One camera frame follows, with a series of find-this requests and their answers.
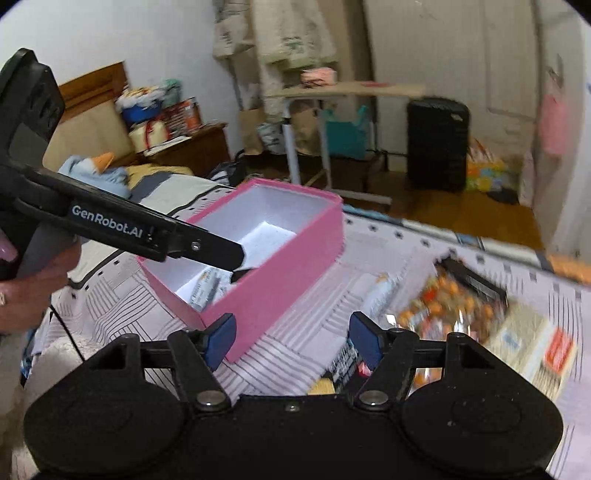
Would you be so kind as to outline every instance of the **wooden nightstand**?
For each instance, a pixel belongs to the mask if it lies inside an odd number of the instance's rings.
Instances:
[[[225,123],[206,125],[179,144],[145,158],[146,163],[167,167],[188,167],[196,177],[207,177],[221,162],[230,160],[223,129]]]

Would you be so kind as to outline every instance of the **metal bolt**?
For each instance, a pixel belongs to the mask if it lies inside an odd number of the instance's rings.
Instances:
[[[300,411],[300,406],[297,403],[288,403],[285,406],[285,411],[295,413],[296,411]]]
[[[359,396],[359,400],[368,407],[380,407],[388,402],[388,396],[381,390],[368,390]]]
[[[197,402],[204,407],[217,407],[226,400],[226,396],[219,390],[206,390],[197,394]]]

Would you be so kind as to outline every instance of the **open box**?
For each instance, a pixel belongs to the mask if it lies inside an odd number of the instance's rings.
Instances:
[[[334,193],[256,179],[188,220],[245,250],[256,267],[201,313],[188,301],[208,268],[187,258],[140,258],[151,287],[187,325],[203,329],[224,313],[237,334],[226,358],[236,361],[334,263],[343,248],[342,200]]]

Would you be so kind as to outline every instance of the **suitcase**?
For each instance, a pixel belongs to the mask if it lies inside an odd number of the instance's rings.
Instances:
[[[466,187],[470,110],[455,100],[425,97],[408,103],[408,179],[418,189]]]

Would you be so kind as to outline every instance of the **black handheld device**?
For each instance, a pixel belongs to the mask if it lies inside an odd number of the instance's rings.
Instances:
[[[242,265],[235,242],[44,168],[64,109],[51,69],[18,50],[0,72],[0,228],[19,258],[0,261],[0,280],[39,271],[74,235],[157,261]]]

